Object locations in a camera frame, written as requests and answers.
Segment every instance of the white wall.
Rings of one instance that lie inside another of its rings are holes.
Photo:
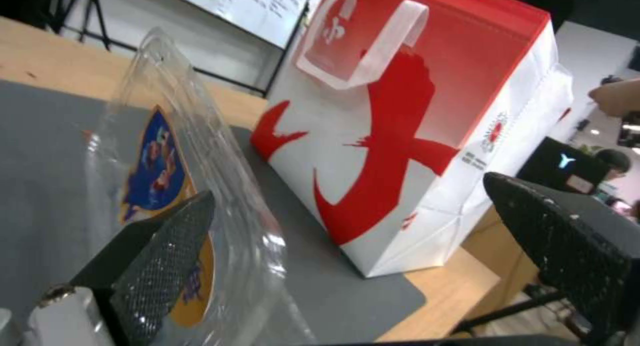
[[[174,38],[191,63],[233,80],[263,88],[275,68],[281,51],[219,18],[182,0],[100,0],[109,37],[139,45],[153,27]],[[85,0],[79,0],[66,24],[80,29]],[[99,32],[96,12],[89,30]],[[66,31],[67,37],[77,34]],[[86,39],[100,46],[99,41]],[[115,52],[130,55],[118,47]]]
[[[636,41],[574,22],[565,22],[555,35],[560,63],[573,74],[571,113],[551,130],[550,137],[566,142],[576,124],[587,118],[595,105],[588,93],[603,77],[624,68],[631,59]]]

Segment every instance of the person's hand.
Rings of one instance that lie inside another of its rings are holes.
[[[591,90],[589,97],[609,116],[620,118],[640,111],[640,78],[604,84]]]

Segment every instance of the cartoon character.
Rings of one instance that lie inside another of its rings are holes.
[[[174,136],[159,107],[151,114],[142,134],[137,167],[127,180],[122,221],[138,212],[155,212],[167,207],[183,189],[185,170],[176,152]]]

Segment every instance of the desk mat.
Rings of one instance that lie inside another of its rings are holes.
[[[89,260],[82,131],[96,127],[105,102],[0,81],[0,105],[0,307],[22,327],[48,286]],[[254,152],[249,130],[232,129],[283,230],[287,289],[319,343],[373,341],[425,304],[403,275],[363,278]]]

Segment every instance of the bag handle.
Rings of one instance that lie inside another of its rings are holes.
[[[317,11],[309,26],[302,50],[295,65],[301,71],[317,78],[336,90],[347,90],[353,87],[378,81],[389,66],[391,59],[403,44],[413,47],[429,18],[429,7],[414,0],[403,0],[387,20],[380,33],[373,41],[371,48],[362,57],[348,80],[336,77],[307,59],[318,32],[323,25],[327,12],[338,0],[325,0]],[[354,13],[357,0],[345,0],[340,9],[341,18],[349,20]]]

